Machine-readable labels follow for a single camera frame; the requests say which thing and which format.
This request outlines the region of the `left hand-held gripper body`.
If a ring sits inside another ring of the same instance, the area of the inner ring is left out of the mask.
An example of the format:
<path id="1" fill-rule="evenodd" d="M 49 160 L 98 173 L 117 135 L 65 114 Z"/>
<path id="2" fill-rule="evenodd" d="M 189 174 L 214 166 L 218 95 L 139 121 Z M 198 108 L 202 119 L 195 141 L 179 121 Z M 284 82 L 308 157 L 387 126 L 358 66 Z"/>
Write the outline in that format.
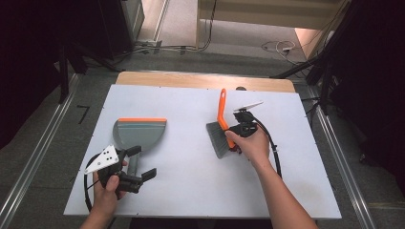
<path id="1" fill-rule="evenodd" d="M 103 187 L 106 186 L 110 176 L 116 175 L 119 177 L 118 192 L 137 193 L 143 181 L 141 177 L 130 176 L 123 171 L 124 158 L 126 158 L 124 150 L 118 150 L 114 145 L 109 145 L 86 166 L 85 174 L 97 172 L 98 180 Z"/>

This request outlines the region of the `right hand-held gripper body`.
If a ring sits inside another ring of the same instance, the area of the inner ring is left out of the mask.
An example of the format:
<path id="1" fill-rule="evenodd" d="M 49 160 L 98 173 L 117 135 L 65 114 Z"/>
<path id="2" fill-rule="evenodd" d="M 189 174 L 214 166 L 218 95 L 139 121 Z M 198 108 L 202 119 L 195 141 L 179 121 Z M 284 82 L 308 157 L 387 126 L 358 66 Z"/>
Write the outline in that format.
<path id="1" fill-rule="evenodd" d="M 233 127 L 233 132 L 241 137 L 253 135 L 258 127 L 263 127 L 263 124 L 249 111 L 249 109 L 263 104 L 263 101 L 244 105 L 239 109 L 234 110 L 235 119 L 238 125 Z"/>

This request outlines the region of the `grey dustpan with orange edge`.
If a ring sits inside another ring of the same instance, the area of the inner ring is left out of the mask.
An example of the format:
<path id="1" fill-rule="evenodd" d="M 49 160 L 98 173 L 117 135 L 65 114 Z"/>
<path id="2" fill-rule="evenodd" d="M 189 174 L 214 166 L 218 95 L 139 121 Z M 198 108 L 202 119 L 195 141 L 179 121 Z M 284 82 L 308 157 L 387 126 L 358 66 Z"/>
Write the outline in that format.
<path id="1" fill-rule="evenodd" d="M 121 117 L 113 127 L 113 140 L 119 150 L 140 146 L 143 152 L 152 149 L 161 139 L 167 119 L 162 117 Z"/>

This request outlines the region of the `orange brush with grey bristles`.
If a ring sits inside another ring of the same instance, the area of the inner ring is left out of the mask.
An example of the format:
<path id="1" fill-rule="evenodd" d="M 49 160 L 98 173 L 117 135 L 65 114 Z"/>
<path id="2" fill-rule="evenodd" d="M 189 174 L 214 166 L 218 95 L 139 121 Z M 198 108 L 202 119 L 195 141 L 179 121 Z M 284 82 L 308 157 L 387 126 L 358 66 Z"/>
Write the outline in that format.
<path id="1" fill-rule="evenodd" d="M 237 145 L 224 134 L 224 132 L 229 129 L 224 119 L 225 102 L 226 89 L 222 89 L 219 98 L 217 120 L 206 124 L 206 130 L 217 158 L 223 158 L 228 152 L 238 151 Z"/>

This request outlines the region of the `person's right hand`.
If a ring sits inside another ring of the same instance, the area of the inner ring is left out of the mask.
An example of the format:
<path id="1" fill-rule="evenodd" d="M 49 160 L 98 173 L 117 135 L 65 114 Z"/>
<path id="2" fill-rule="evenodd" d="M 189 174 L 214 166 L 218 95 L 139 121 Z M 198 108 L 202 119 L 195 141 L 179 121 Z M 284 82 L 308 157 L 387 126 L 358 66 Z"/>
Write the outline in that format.
<path id="1" fill-rule="evenodd" d="M 234 141 L 242 150 L 242 153 L 252 163 L 255 169 L 271 168 L 269 157 L 269 139 L 266 133 L 258 128 L 249 137 L 241 137 L 234 132 L 226 131 L 225 135 Z"/>

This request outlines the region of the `person's left hand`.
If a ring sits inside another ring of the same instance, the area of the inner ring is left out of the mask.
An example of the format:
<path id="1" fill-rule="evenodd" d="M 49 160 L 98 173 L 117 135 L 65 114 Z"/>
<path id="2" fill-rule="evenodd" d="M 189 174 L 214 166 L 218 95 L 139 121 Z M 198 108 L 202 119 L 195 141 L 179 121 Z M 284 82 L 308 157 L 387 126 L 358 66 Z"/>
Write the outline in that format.
<path id="1" fill-rule="evenodd" d="M 114 214 L 117 209 L 117 202 L 126 195 L 124 191 L 116 193 L 118 185 L 119 177 L 116 175 L 109 177 L 105 187 L 101 184 L 96 184 L 94 186 L 94 205 L 92 210 L 95 209 L 96 211 Z"/>

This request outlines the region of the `white board sheet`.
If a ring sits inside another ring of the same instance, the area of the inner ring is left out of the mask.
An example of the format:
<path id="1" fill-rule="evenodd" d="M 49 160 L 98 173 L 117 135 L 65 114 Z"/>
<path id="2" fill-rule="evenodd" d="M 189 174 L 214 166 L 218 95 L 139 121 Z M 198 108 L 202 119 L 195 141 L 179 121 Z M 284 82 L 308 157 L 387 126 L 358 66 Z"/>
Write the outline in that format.
<path id="1" fill-rule="evenodd" d="M 85 154 L 86 159 L 113 143 L 120 117 L 164 117 L 162 138 L 141 153 L 139 172 L 156 169 L 138 193 L 125 196 L 117 214 L 125 217 L 251 218 L 268 216 L 260 181 L 245 156 L 217 158 L 206 126 L 215 121 L 217 90 L 114 85 L 110 88 Z M 296 93 L 229 91 L 224 117 L 248 105 L 267 127 L 278 153 L 286 186 L 314 219 L 341 214 Z"/>

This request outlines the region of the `light wooden table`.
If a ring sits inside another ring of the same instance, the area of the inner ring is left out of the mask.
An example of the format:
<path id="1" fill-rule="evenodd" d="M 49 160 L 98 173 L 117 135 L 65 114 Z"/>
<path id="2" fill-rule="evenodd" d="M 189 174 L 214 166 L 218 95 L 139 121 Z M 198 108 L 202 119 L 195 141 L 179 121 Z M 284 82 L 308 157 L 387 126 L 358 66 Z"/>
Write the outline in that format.
<path id="1" fill-rule="evenodd" d="M 293 83 L 288 79 L 243 77 L 214 73 L 176 72 L 122 72 L 118 85 L 140 85 L 176 88 L 237 90 L 245 88 L 254 92 L 294 93 Z"/>

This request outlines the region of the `black metal stand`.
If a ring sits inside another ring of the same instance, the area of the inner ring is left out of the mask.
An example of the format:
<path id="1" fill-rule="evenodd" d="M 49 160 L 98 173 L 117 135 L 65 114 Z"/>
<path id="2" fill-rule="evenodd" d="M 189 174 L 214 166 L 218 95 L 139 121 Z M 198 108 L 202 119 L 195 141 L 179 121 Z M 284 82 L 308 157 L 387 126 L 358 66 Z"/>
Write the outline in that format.
<path id="1" fill-rule="evenodd" d="M 60 44 L 58 49 L 59 58 L 59 78 L 60 78 L 60 97 L 59 104 L 62 104 L 69 95 L 69 78 L 68 78 L 68 64 L 71 64 L 76 73 L 86 73 L 87 65 L 83 59 L 83 55 L 90 57 L 95 60 L 96 63 L 100 64 L 102 67 L 116 73 L 123 72 L 123 69 L 110 64 L 88 48 L 76 44 L 67 43 Z"/>
<path id="2" fill-rule="evenodd" d="M 348 9 L 346 10 L 346 13 L 335 33 L 320 53 L 316 54 L 313 58 L 307 60 L 306 62 L 298 64 L 296 67 L 292 67 L 290 70 L 284 73 L 272 76 L 272 79 L 286 79 L 295 73 L 310 68 L 310 71 L 306 76 L 306 82 L 308 85 L 314 86 L 319 81 L 322 81 L 318 105 L 320 106 L 324 115 L 328 114 L 329 87 L 332 80 L 332 70 L 336 55 L 338 51 L 341 50 L 341 46 L 349 35 L 349 28 L 353 18 L 358 12 L 360 2 L 361 0 L 351 0 Z"/>

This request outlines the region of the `light wooden panel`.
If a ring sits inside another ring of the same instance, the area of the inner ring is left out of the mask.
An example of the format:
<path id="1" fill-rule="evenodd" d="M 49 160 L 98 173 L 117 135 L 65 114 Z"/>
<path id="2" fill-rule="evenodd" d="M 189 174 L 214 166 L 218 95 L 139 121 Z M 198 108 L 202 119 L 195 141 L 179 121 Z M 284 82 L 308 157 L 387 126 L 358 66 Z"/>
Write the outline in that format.
<path id="1" fill-rule="evenodd" d="M 303 28 L 295 28 L 294 30 L 306 59 L 313 58 L 318 50 L 322 32 Z"/>

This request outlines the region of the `beige wooden furniture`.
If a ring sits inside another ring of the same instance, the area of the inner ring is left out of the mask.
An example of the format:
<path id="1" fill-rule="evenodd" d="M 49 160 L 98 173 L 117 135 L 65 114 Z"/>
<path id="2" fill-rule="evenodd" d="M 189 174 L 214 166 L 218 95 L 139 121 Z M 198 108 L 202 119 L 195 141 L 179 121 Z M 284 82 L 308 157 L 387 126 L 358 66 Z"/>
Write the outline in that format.
<path id="1" fill-rule="evenodd" d="M 303 28 L 322 32 L 320 42 L 334 27 L 351 0 L 198 0 L 195 46 L 200 43 L 200 20 Z"/>

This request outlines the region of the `black curtain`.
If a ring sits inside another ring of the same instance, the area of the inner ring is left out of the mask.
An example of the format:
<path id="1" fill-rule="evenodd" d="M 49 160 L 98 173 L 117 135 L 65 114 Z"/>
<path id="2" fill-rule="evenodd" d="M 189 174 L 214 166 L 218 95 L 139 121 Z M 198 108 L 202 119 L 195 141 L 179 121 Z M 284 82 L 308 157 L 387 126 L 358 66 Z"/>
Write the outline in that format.
<path id="1" fill-rule="evenodd" d="M 336 35 L 330 98 L 405 193 L 405 0 L 352 0 Z"/>
<path id="2" fill-rule="evenodd" d="M 0 149 L 56 87 L 67 93 L 56 62 L 87 71 L 76 46 L 91 8 L 92 0 L 0 0 Z"/>

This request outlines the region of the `black cabinet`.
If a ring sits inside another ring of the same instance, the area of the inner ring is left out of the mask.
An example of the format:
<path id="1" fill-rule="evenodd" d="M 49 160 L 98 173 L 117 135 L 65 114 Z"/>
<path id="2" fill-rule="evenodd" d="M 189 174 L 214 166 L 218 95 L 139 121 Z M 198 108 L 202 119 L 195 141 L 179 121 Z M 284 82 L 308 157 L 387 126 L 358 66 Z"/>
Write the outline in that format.
<path id="1" fill-rule="evenodd" d="M 130 52 L 145 19 L 141 0 L 98 0 L 107 34 L 107 57 Z"/>

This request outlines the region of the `metal floor rail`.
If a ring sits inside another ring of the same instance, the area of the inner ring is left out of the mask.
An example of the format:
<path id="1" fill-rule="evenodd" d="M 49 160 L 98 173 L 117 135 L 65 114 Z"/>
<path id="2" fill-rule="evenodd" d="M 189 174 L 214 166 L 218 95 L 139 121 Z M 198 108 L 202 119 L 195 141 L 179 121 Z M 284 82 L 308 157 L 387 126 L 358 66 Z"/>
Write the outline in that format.
<path id="1" fill-rule="evenodd" d="M 330 123 L 330 118 L 324 114 L 320 108 L 315 109 L 316 115 L 320 121 L 323 132 L 330 145 L 331 153 L 342 177 L 346 191 L 352 204 L 352 208 L 357 216 L 360 227 L 362 229 L 377 229 L 362 192 L 352 173 L 350 164 L 348 163 L 340 142 L 335 134 L 335 131 Z"/>
<path id="2" fill-rule="evenodd" d="M 13 216 L 15 215 L 22 199 L 26 195 L 29 186 L 35 176 L 37 169 L 39 168 L 43 157 L 47 153 L 50 144 L 53 141 L 61 121 L 67 113 L 75 93 L 77 86 L 80 82 L 80 77 L 77 73 L 74 73 L 69 81 L 70 91 L 68 92 L 65 100 L 58 104 L 53 112 L 53 116 L 49 121 L 45 131 L 35 145 L 28 162 L 24 166 L 18 180 L 11 186 L 7 198 L 0 210 L 0 229 L 7 229 L 10 225 Z"/>
<path id="3" fill-rule="evenodd" d="M 159 18 L 158 18 L 158 21 L 157 21 L 157 25 L 155 27 L 154 35 L 153 35 L 153 40 L 155 42 L 157 42 L 159 40 L 160 31 L 161 31 L 161 28 L 162 28 L 162 24 L 164 22 L 164 17 L 165 17 L 165 14 L 167 12 L 168 5 L 170 3 L 170 0 L 160 0 L 160 1 L 161 1 L 160 14 L 159 14 Z"/>

